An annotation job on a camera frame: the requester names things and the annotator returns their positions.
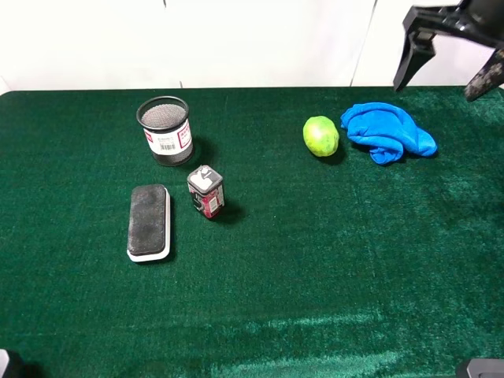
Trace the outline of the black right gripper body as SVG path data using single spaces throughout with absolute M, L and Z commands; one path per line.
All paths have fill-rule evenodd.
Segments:
M 503 47 L 503 2 L 461 1 L 454 6 L 411 6 L 403 22 L 405 36 L 430 40 L 447 35 L 483 46 Z

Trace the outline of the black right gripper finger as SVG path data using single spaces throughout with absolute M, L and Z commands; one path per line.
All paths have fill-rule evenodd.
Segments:
M 495 50 L 480 71 L 469 81 L 464 89 L 464 96 L 468 102 L 473 102 L 503 85 L 504 75 L 503 49 Z
M 412 31 L 405 36 L 402 56 L 393 79 L 395 91 L 401 91 L 435 56 L 434 37 L 433 33 L 426 31 Z

